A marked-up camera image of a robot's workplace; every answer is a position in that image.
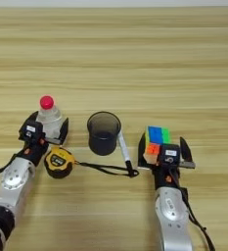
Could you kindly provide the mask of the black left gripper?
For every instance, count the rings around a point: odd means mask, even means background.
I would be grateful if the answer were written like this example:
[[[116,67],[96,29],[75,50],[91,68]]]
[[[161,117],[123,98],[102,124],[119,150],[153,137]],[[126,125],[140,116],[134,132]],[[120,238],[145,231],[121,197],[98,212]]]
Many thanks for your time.
[[[36,121],[38,111],[32,113],[27,119]],[[60,137],[49,138],[44,132],[22,131],[19,140],[24,142],[23,149],[18,153],[18,156],[28,160],[35,167],[38,166],[42,156],[47,152],[50,144],[63,145],[68,135],[68,119],[62,124],[60,129]]]

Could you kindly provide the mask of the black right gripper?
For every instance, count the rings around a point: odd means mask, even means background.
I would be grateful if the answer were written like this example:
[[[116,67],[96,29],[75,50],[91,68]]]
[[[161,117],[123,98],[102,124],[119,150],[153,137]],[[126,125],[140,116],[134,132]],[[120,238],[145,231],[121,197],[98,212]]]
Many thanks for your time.
[[[148,164],[143,156],[145,153],[145,147],[145,135],[142,135],[138,145],[138,167],[152,171],[152,175],[155,179],[155,189],[161,187],[179,189],[179,169],[194,169],[196,167],[196,164],[192,162],[193,158],[190,147],[183,137],[180,138],[180,149],[184,161],[179,163],[159,162],[157,165]]]

